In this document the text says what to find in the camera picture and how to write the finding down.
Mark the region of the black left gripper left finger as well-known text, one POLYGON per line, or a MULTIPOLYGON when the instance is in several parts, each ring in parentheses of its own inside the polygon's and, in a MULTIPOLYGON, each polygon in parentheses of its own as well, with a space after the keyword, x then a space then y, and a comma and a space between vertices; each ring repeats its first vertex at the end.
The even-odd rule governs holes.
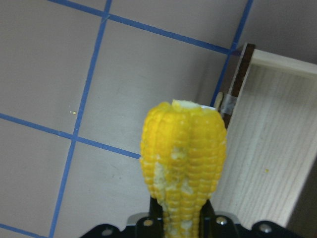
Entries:
POLYGON ((157 200, 150 198, 149 217, 153 224, 150 226, 150 235, 152 238, 163 238, 163 210, 157 200))

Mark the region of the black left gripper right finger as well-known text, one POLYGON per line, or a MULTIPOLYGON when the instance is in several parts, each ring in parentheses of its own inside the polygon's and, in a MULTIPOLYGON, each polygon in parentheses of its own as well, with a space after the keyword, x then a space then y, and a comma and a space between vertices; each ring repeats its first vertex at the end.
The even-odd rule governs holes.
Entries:
POLYGON ((200 211, 199 221, 199 237, 212 238, 213 237, 213 219, 215 218, 214 209, 208 199, 202 206, 200 211))

